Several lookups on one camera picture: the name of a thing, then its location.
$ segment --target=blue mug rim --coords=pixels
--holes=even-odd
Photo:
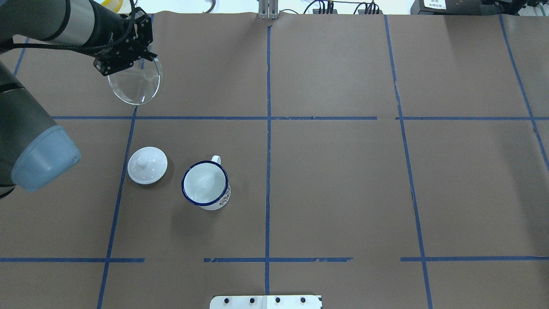
[[[222,171],[223,171],[223,174],[225,175],[225,188],[223,189],[223,192],[221,192],[221,195],[219,197],[217,197],[215,200],[209,202],[209,203],[199,203],[195,200],[193,200],[192,198],[190,198],[187,193],[185,192],[185,186],[184,186],[184,182],[185,182],[185,177],[187,177],[187,174],[189,173],[189,171],[191,169],[193,169],[193,167],[199,165],[199,164],[204,164],[204,163],[210,163],[210,164],[213,164],[213,165],[216,165],[217,167],[219,167]],[[219,163],[217,162],[214,162],[214,161],[210,161],[210,160],[204,160],[204,161],[200,161],[200,162],[196,162],[194,163],[191,167],[189,167],[189,169],[187,169],[187,171],[185,172],[185,175],[183,176],[183,179],[181,179],[181,191],[183,192],[183,195],[185,196],[185,198],[191,202],[192,204],[194,205],[197,205],[197,206],[210,206],[210,205],[213,205],[217,202],[219,202],[219,200],[223,197],[223,195],[225,193],[227,193],[227,188],[229,187],[229,177],[227,176],[227,172],[225,171],[225,169],[223,168],[223,166],[221,166]]]

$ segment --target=mug handle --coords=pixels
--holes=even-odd
[[[221,165],[221,157],[220,156],[213,156],[211,158],[211,161],[214,161],[215,163]]]

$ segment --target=wire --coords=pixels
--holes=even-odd
[[[332,1],[332,2],[336,2],[336,3],[351,3],[351,4],[359,4],[359,3],[362,3],[362,2],[349,2],[349,1]]]
[[[355,9],[355,11],[353,12],[353,15],[356,14],[356,12],[358,11],[358,8],[359,8],[361,5],[363,5],[363,4],[366,6],[366,8],[368,8],[368,3],[366,3],[366,2],[361,2],[361,3],[359,3],[359,4],[356,6],[356,9]]]
[[[132,29],[135,26],[135,17],[136,17],[136,6],[133,0],[130,0],[130,5],[132,8],[130,23],[126,32],[119,37],[117,40],[110,42],[108,44],[93,46],[93,47],[82,47],[82,46],[66,46],[66,45],[49,45],[49,44],[36,44],[36,43],[19,43],[19,44],[10,44],[8,48],[43,48],[43,49],[57,49],[57,50],[67,50],[67,51],[100,51],[106,48],[110,48],[120,44],[123,40],[128,38]]]
[[[292,9],[284,9],[284,10],[281,10],[280,12],[283,12],[283,11],[290,11],[290,12],[294,12],[295,14],[299,15],[298,12],[292,10]]]
[[[309,3],[309,5],[307,5],[307,7],[305,8],[305,11],[303,11],[303,14],[307,13],[307,10],[311,7],[311,5],[313,5],[313,3],[315,2],[320,2],[322,3],[322,10],[326,10],[326,7],[324,6],[324,1],[323,0],[314,0],[313,2]]]
[[[215,0],[211,0],[211,6],[210,6],[210,9],[209,9],[209,10],[207,10],[207,11],[205,11],[205,13],[209,13],[209,12],[211,12],[211,11],[212,11],[212,10],[214,9],[214,7],[215,7]]]

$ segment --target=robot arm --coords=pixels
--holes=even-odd
[[[0,0],[0,54],[23,47],[71,50],[93,57],[103,75],[142,58],[153,61],[151,19],[130,3],[128,16],[93,0]],[[49,44],[16,44],[14,35]],[[0,198],[15,185],[36,191],[79,160],[65,130],[0,63]]]
[[[68,49],[94,57],[94,66],[105,76],[141,58],[153,61],[156,54],[148,51],[151,19],[131,4],[127,16],[93,0],[7,0],[0,6],[0,53],[21,47]],[[16,34],[51,45],[14,44]]]

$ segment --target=white bracket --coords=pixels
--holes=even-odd
[[[278,0],[259,0],[259,19],[277,19]]]
[[[210,309],[322,309],[318,295],[215,296]]]

